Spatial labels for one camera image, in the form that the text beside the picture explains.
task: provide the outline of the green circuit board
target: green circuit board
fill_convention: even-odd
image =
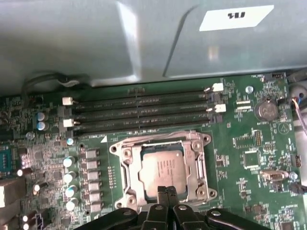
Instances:
[[[208,186],[218,193],[198,206],[201,212],[219,207],[274,230],[286,225],[306,229],[303,198],[288,189],[291,182],[300,182],[300,162],[294,162],[299,156],[283,76],[258,74],[37,94],[30,96],[28,108],[20,97],[2,98],[6,126],[1,146],[10,146],[14,152],[26,148],[20,164],[33,169],[26,176],[22,213],[49,208],[52,223],[46,229],[72,230],[111,212],[123,195],[120,163],[110,153],[111,145],[129,137],[195,130],[212,137],[204,149],[206,172]],[[212,86],[217,83],[223,88],[215,91]],[[73,99],[72,104],[64,106],[63,97]],[[273,108],[266,103],[273,103]],[[215,111],[217,104],[225,104],[226,111]],[[44,128],[38,127],[39,112],[45,115]],[[63,121],[72,118],[72,127],[65,127]],[[101,210],[96,212],[91,211],[84,157],[89,150],[97,151],[98,164],[93,167],[98,172]],[[0,157],[7,151],[0,150]],[[63,160],[68,156],[75,162],[65,168]],[[295,172],[298,178],[272,183],[263,178],[262,170]],[[76,178],[67,184],[63,177],[72,171]],[[33,194],[38,181],[47,182],[48,187]],[[73,184],[79,188],[73,196],[78,204],[68,211],[65,190]]]

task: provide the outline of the metal panel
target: metal panel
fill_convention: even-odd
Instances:
[[[263,5],[274,9],[256,27],[199,32],[209,10]],[[96,87],[307,66],[306,9],[299,0],[0,0],[0,92],[19,93],[38,70],[85,73]]]

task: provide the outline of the white label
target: white label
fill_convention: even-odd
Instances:
[[[273,9],[274,6],[270,5],[207,11],[200,31],[255,27]]]

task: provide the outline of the motherboard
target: motherboard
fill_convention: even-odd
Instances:
[[[72,230],[139,210],[159,185],[201,213],[218,207],[273,230],[306,229],[284,73],[28,99],[0,99],[1,181],[25,183],[20,229]]]

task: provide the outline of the cpu socket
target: cpu socket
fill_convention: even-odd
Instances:
[[[200,205],[217,197],[208,187],[204,146],[211,136],[196,131],[127,138],[110,147],[119,156],[123,197],[115,208],[138,210],[157,199],[158,186],[174,186],[182,203]]]

